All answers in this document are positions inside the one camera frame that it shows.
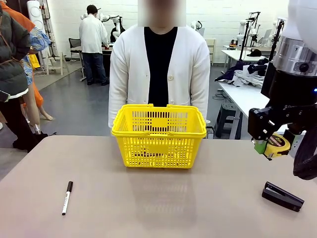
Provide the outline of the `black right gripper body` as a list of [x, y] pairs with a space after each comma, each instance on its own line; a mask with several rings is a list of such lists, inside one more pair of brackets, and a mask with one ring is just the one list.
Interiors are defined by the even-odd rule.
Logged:
[[277, 70], [269, 62], [261, 94], [269, 99], [266, 107], [313, 105], [317, 102], [317, 78]]

